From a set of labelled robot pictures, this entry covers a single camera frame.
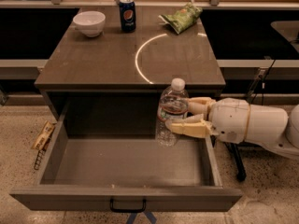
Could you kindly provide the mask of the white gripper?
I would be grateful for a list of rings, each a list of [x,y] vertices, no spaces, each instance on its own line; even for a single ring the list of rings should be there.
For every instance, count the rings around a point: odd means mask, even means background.
[[[249,119],[249,103],[245,100],[225,98],[216,102],[210,97],[193,97],[188,99],[188,111],[194,116],[168,119],[166,128],[172,133],[195,138],[212,135],[214,128],[222,142],[239,144],[245,139]],[[204,120],[203,114],[209,114],[210,122]]]

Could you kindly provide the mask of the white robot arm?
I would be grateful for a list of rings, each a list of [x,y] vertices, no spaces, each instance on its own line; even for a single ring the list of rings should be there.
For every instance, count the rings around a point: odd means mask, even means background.
[[[214,135],[223,143],[258,145],[289,159],[299,158],[299,105],[283,108],[252,105],[245,100],[209,97],[188,100],[186,119],[170,119],[172,133],[203,138]]]

